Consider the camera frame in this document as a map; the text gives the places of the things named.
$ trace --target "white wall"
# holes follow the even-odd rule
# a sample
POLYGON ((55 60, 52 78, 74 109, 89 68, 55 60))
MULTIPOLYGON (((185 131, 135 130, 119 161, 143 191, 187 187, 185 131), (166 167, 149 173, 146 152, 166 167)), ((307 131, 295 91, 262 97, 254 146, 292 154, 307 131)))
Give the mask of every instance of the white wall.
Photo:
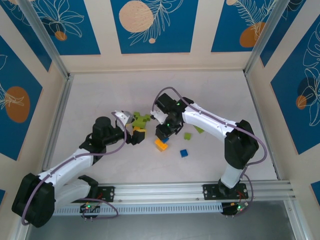
POLYGON ((284 179, 291 181, 315 239, 319 239, 320 236, 320 207, 310 184, 320 180, 320 144, 300 155, 296 153, 285 119, 272 90, 271 80, 319 13, 319 0, 307 0, 266 67, 263 68, 259 60, 249 74, 250 85, 280 173, 284 179))
POLYGON ((224 1, 199 0, 190 53, 122 55, 110 1, 85 0, 101 55, 61 58, 70 72, 243 69, 251 52, 211 53, 224 1))
POLYGON ((1 7, 0 23, 0 36, 42 85, 42 93, 19 159, 15 161, 0 154, 0 189, 6 191, 0 208, 0 239, 6 240, 16 229, 17 223, 21 219, 11 211, 21 180, 28 173, 37 174, 42 165, 47 138, 65 80, 54 65, 51 65, 49 72, 45 70, 1 7))

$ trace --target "white floor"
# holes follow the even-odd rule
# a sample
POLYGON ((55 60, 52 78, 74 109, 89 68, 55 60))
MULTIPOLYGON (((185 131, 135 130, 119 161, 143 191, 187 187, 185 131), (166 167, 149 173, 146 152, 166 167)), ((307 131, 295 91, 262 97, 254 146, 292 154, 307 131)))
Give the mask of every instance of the white floor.
MULTIPOLYGON (((242 71, 140 71, 76 74, 68 99, 51 167, 69 157, 92 132, 95 119, 125 110, 148 114, 157 93, 175 87, 183 96, 204 109, 236 122, 250 122, 256 136, 262 130, 242 71)), ((178 99, 171 91, 172 98, 178 99)), ((168 149, 158 151, 154 141, 157 122, 147 123, 146 139, 135 146, 103 157, 79 175, 87 174, 100 183, 159 183, 217 181, 225 171, 224 144, 212 135, 199 134, 185 125, 170 137, 168 149), (184 133, 192 133, 190 141, 184 133), (180 150, 189 156, 181 158, 180 150)), ((107 147, 114 150, 121 143, 107 147)), ((260 160, 262 147, 251 161, 260 160)), ((252 180, 276 180, 270 157, 247 170, 252 180)))

